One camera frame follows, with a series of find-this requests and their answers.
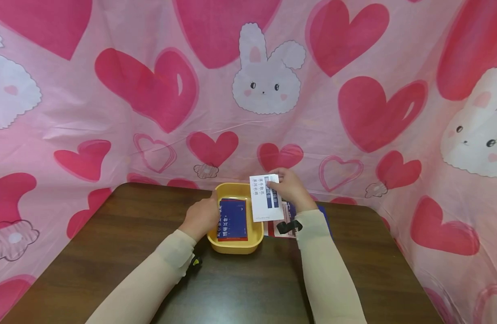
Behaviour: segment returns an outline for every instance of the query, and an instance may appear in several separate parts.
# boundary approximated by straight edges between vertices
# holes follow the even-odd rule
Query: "brown table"
[[[84,323],[183,221],[203,190],[123,184],[4,318],[4,324]],[[322,204],[369,324],[442,324],[381,219],[370,208]],[[152,323],[313,323],[295,240],[265,238],[248,256],[196,246]]]

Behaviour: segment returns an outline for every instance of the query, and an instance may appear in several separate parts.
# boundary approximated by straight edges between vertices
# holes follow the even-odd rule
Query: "yellow bowl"
[[[225,183],[216,187],[218,194],[218,206],[224,198],[239,199],[246,201],[247,236],[248,241],[224,241],[218,242],[217,228],[207,233],[207,238],[213,246],[214,251],[224,254],[250,254],[257,249],[263,241],[263,222],[252,221],[252,199],[249,184]]]

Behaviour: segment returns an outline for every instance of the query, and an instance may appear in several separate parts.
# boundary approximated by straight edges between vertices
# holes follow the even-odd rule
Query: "red and blue package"
[[[219,212],[218,241],[248,241],[246,201],[222,199]]]

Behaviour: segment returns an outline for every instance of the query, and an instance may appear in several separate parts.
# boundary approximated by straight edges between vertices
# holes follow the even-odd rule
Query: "white bunny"
[[[497,68],[488,69],[441,140],[443,160],[453,167],[497,177]]]
[[[41,92],[31,75],[0,55],[0,129],[9,127],[18,115],[33,109],[41,101]]]
[[[241,28],[239,53],[241,70],[232,85],[239,107],[264,115],[292,110],[300,93],[300,80],[292,68],[304,64],[304,47],[289,40],[268,58],[263,32],[256,23],[248,23]]]

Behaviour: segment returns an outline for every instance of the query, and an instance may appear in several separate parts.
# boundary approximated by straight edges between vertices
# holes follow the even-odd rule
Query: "arm sleeve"
[[[185,276],[196,242],[177,229],[133,270],[88,318],[87,324],[149,324]]]
[[[304,283],[316,324],[367,324],[353,280],[319,210],[297,214]]]

